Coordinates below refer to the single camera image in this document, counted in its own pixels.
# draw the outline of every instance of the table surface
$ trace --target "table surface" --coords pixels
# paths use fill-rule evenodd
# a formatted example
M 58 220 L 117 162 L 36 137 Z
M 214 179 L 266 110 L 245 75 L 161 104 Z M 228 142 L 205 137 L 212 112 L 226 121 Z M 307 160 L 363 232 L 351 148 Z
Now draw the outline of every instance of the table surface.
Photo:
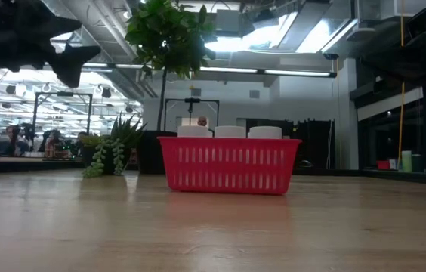
M 137 172 L 0 175 L 0 271 L 426 271 L 426 185 L 296 176 L 251 196 Z

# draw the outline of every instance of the tree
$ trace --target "tree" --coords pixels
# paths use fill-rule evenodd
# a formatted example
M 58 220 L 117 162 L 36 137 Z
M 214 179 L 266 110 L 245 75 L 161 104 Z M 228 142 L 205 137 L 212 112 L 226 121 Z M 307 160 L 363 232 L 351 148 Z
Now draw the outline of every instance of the tree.
M 216 41 L 213 25 L 206 23 L 206 7 L 201 7 L 198 17 L 185 11 L 188 7 L 171 0 L 149 0 L 138 4 L 128 21 L 125 40 L 137 48 L 134 63 L 143 64 L 147 76 L 152 75 L 152 70 L 163 71 L 158 131 L 161 130 L 168 73 L 190 79 L 191 72 L 208 66 L 203 57 L 215 59 L 215 52 L 205 47 L 205 43 Z

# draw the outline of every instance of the plastic basket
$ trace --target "plastic basket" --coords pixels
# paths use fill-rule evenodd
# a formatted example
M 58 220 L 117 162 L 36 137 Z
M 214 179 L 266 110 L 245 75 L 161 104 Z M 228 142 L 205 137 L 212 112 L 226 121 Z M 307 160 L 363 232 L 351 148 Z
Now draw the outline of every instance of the plastic basket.
M 284 194 L 301 140 L 159 137 L 168 186 L 205 193 Z

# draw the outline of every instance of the plant pot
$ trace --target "plant pot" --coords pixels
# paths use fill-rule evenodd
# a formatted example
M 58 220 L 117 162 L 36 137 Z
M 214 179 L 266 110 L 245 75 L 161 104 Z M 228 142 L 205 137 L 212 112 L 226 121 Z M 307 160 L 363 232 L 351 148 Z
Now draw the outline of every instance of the plant pot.
M 141 174 L 163 175 L 165 165 L 162 161 L 162 149 L 158 137 L 177 137 L 170 131 L 144 131 L 137 145 L 137 164 Z
M 114 153 L 110 148 L 106 149 L 106 159 L 103 159 L 102 162 L 104 164 L 103 175 L 114 175 L 114 169 L 116 166 L 114 165 Z M 82 158 L 85 164 L 85 167 L 89 167 L 93 162 L 92 156 L 97 152 L 95 147 L 84 147 L 82 150 Z M 124 159 L 122 159 L 122 164 L 124 165 L 124 169 L 128 166 L 129 157 L 131 156 L 131 149 L 124 149 Z

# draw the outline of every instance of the red object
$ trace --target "red object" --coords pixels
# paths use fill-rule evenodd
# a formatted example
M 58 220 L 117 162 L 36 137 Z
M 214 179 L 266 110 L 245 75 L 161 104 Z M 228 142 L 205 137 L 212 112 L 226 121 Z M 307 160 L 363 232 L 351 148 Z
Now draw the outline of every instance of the red object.
M 389 170 L 389 161 L 377 161 L 379 170 Z
M 301 140 L 158 137 L 168 186 L 204 193 L 284 194 Z

